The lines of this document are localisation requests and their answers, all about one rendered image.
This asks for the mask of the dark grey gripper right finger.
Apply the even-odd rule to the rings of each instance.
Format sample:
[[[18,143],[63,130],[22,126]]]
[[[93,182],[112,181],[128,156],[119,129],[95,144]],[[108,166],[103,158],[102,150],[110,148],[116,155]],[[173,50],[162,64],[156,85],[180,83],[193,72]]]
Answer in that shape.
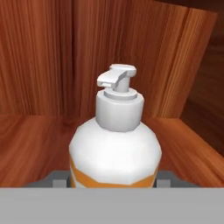
[[[197,187],[197,185],[178,178],[172,171],[159,171],[155,180],[156,188]]]

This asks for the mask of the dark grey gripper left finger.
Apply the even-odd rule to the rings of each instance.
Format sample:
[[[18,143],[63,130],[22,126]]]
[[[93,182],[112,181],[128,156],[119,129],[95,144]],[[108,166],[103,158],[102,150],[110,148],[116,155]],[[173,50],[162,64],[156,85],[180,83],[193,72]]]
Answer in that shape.
[[[26,187],[34,188],[68,188],[69,186],[70,171],[52,171],[45,178],[26,185]]]

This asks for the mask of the white orange soap dispenser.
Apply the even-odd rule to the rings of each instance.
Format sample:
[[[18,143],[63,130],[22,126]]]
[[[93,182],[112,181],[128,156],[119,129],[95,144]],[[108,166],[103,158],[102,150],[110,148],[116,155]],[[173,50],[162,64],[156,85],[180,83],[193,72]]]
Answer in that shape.
[[[162,157],[156,134],[142,122],[144,97],[130,87],[132,65],[113,64],[97,78],[95,116],[69,144],[72,187],[152,187]]]

